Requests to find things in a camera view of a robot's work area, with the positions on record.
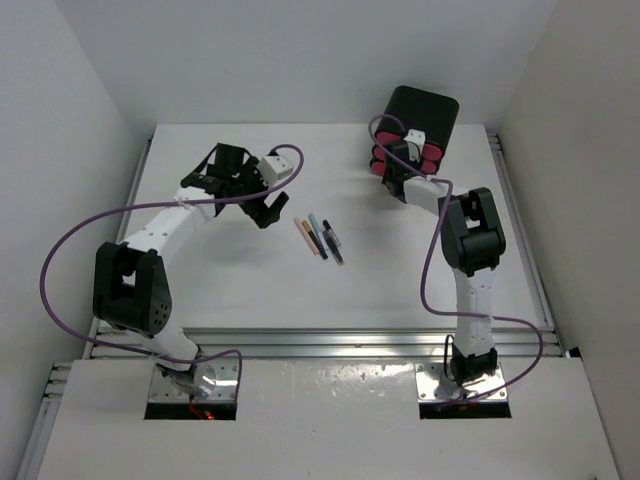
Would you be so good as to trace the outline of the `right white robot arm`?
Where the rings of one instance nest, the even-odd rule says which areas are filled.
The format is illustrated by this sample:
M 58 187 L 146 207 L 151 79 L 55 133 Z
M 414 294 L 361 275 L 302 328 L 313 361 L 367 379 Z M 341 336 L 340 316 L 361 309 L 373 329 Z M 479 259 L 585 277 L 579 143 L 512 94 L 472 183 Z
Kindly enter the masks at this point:
M 448 377 L 461 387 L 497 368 L 491 294 L 506 239 L 493 195 L 484 187 L 460 190 L 449 180 L 423 173 L 414 141 L 395 140 L 379 147 L 385 163 L 383 184 L 390 194 L 438 217 L 436 239 L 456 288 Z

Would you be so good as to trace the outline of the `black drawer cabinet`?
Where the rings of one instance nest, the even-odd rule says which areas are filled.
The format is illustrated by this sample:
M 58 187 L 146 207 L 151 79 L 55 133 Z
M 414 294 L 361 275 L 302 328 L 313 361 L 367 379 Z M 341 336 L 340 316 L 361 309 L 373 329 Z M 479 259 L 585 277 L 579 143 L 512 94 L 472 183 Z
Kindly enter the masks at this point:
M 375 137 L 381 131 L 401 135 L 409 129 L 423 131 L 429 143 L 441 148 L 442 162 L 458 112 L 459 103 L 454 98 L 401 85 L 393 90 Z

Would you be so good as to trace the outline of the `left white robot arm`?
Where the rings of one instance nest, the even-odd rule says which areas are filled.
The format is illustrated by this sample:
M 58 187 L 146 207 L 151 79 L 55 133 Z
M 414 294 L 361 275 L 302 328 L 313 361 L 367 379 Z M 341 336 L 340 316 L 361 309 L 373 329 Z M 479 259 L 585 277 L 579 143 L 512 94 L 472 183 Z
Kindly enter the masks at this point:
M 280 193 L 272 203 L 263 195 L 293 172 L 293 164 L 276 151 L 257 158 L 242 147 L 217 144 L 180 181 L 169 206 L 123 241 L 106 242 L 98 249 L 94 316 L 138 340 L 164 369 L 191 370 L 200 349 L 171 318 L 170 260 L 220 215 L 228 198 L 237 199 L 260 229 L 277 222 L 287 194 Z

